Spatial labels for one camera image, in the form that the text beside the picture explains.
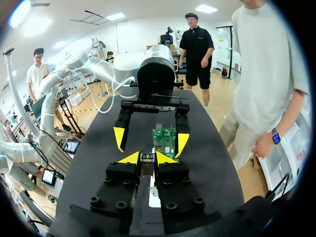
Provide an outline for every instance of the yellow triangle marker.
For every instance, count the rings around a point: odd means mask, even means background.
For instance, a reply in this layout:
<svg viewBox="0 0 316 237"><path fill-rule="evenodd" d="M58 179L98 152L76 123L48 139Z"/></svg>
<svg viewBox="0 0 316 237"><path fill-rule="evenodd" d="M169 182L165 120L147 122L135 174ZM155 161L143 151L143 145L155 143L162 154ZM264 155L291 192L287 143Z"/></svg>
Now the yellow triangle marker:
<svg viewBox="0 0 316 237"><path fill-rule="evenodd" d="M159 164L163 164L165 162L168 162L168 163L177 163L175 160L165 156L164 154L160 153L160 152L156 152L157 154L157 162L158 162L158 165Z"/></svg>
<svg viewBox="0 0 316 237"><path fill-rule="evenodd" d="M113 127L114 129L114 133L115 133L115 138L117 140L117 145L118 145L118 149L121 152L124 152L123 149L120 147L121 143L122 143L122 139L123 139L123 135L124 135L124 128L121 127Z"/></svg>
<svg viewBox="0 0 316 237"><path fill-rule="evenodd" d="M137 164L138 161L138 155L139 152L135 152L134 154L131 154L130 156L121 159L120 161L118 161L118 163L127 163L130 162L131 164Z"/></svg>
<svg viewBox="0 0 316 237"><path fill-rule="evenodd" d="M183 149L184 149L184 147L189 139L189 136L190 135L188 133L179 133L178 134L178 154L176 155L176 158L178 158L181 155L181 153L182 153L182 151L183 151Z"/></svg>

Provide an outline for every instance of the black shorts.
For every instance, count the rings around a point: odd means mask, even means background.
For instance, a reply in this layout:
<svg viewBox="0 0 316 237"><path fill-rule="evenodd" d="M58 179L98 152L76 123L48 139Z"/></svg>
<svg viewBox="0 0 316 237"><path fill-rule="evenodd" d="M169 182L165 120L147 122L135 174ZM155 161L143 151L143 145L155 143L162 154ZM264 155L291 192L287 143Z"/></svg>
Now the black shorts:
<svg viewBox="0 0 316 237"><path fill-rule="evenodd" d="M197 85L199 79L199 85L201 89L209 89L211 84L211 65L206 68L202 68L201 63L188 63L186 81L188 85Z"/></svg>

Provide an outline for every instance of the black t-shirt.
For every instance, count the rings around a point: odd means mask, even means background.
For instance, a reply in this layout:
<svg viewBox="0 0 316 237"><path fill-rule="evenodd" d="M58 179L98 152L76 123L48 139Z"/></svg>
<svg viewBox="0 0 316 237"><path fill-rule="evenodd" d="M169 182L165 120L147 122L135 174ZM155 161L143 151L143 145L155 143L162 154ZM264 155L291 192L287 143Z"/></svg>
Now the black t-shirt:
<svg viewBox="0 0 316 237"><path fill-rule="evenodd" d="M199 62L209 48L214 48L214 44L209 32L206 29L197 27L183 33L180 48L187 50L187 62ZM208 61L212 62L212 56L209 57Z"/></svg>
<svg viewBox="0 0 316 237"><path fill-rule="evenodd" d="M112 57L110 59L107 58L105 61L109 62L110 60L113 60L113 59L114 59L114 57Z"/></svg>

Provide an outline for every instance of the ceiling light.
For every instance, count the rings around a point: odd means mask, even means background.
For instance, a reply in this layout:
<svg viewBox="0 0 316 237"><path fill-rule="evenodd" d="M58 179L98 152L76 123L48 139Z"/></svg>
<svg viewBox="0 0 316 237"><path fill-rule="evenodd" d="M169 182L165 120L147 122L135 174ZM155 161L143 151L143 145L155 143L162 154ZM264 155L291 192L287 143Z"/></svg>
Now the ceiling light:
<svg viewBox="0 0 316 237"><path fill-rule="evenodd" d="M54 49L59 49L59 48L64 47L66 44L67 44L66 41L60 41L60 42L56 43L56 44L53 46L53 48L54 48Z"/></svg>
<svg viewBox="0 0 316 237"><path fill-rule="evenodd" d="M43 33L52 23L47 17L36 17L28 20L24 27L24 36L31 37Z"/></svg>
<svg viewBox="0 0 316 237"><path fill-rule="evenodd" d="M14 13L10 17L10 25L13 28L17 28L27 16L31 8L31 2L29 0L23 1L15 9Z"/></svg>
<svg viewBox="0 0 316 237"><path fill-rule="evenodd" d="M206 5L201 5L201 6L198 6L196 8L196 11L201 11L201 12L205 12L205 13L213 13L215 11L218 11L216 8L213 8L211 6L206 6Z"/></svg>
<svg viewBox="0 0 316 237"><path fill-rule="evenodd" d="M123 13L118 13L118 14L114 14L112 16L107 16L106 18L110 21L114 21L114 20L117 20L117 19L121 19L121 18L124 18L125 15Z"/></svg>

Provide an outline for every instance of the smartwatch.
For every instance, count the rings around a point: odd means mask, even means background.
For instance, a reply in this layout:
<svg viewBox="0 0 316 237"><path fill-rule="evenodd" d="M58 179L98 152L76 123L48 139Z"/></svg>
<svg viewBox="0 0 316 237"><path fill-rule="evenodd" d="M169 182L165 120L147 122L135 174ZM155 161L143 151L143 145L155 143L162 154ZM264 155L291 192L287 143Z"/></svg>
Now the smartwatch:
<svg viewBox="0 0 316 237"><path fill-rule="evenodd" d="M272 129L272 138L275 145L281 141L280 135L275 128Z"/></svg>

